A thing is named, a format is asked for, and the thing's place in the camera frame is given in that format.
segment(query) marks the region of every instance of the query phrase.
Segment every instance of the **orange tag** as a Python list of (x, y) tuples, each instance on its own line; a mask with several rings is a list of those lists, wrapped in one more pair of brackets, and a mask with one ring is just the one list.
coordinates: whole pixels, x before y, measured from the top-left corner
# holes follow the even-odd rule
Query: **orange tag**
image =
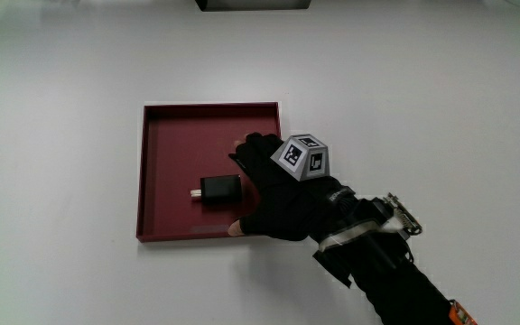
[(452, 301), (449, 311), (449, 318), (455, 325), (477, 325), (477, 322), (470, 317), (469, 313), (457, 301)]

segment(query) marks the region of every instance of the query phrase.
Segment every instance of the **power adapter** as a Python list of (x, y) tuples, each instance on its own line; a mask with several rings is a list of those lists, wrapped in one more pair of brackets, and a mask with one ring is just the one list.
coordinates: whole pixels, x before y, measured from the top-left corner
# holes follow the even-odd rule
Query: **power adapter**
[(190, 195), (205, 205), (239, 202), (242, 200), (240, 175), (200, 178), (200, 190), (191, 190)]

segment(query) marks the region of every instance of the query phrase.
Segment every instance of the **gloved hand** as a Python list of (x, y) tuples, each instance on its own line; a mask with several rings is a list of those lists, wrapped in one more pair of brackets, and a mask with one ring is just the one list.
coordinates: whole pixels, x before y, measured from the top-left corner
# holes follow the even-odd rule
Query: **gloved hand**
[(253, 133), (229, 155), (260, 193), (255, 212), (240, 218), (228, 233), (268, 235), (285, 240), (303, 240), (309, 234), (327, 231), (332, 220), (341, 218), (327, 194), (344, 187), (327, 176), (299, 182), (270, 159), (282, 145), (276, 135)]

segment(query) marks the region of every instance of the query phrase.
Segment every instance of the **glove finger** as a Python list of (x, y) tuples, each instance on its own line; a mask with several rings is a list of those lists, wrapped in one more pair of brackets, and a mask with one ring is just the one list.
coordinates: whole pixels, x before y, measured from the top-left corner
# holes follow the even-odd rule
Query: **glove finger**
[(280, 148), (280, 146), (284, 143), (282, 139), (275, 134), (265, 135), (266, 141), (270, 142), (276, 149)]
[(262, 155), (249, 142), (236, 147), (236, 156), (249, 171), (253, 171), (259, 163), (262, 163)]
[(244, 174), (246, 174), (248, 177), (250, 177), (248, 168), (244, 165), (244, 163), (238, 158), (238, 156), (235, 153), (229, 153), (227, 156), (231, 160), (233, 160), (238, 165), (238, 167), (240, 167), (240, 169), (242, 170), (242, 172), (244, 172)]
[(261, 159), (269, 159), (282, 144), (276, 135), (253, 136), (247, 141), (254, 146)]
[(253, 132), (249, 135), (246, 136), (246, 141), (250, 141), (250, 139), (254, 139), (254, 138), (257, 138), (257, 137), (262, 137), (262, 135), (260, 135), (259, 133), (257, 132)]
[(242, 230), (242, 233), (245, 235), (266, 235), (288, 241), (301, 241), (308, 236), (307, 233), (302, 231), (274, 229), (274, 220), (268, 221), (265, 216), (258, 212), (243, 216), (239, 221), (240, 230)]

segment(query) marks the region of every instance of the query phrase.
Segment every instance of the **red tray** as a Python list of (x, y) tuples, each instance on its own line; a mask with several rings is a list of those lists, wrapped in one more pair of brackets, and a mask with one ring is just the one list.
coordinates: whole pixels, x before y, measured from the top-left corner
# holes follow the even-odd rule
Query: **red tray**
[[(278, 103), (144, 107), (136, 236), (141, 242), (228, 237), (234, 220), (254, 211), (259, 196), (228, 158), (246, 134), (280, 136)], [(190, 190), (201, 177), (239, 174), (241, 203), (203, 206)]]

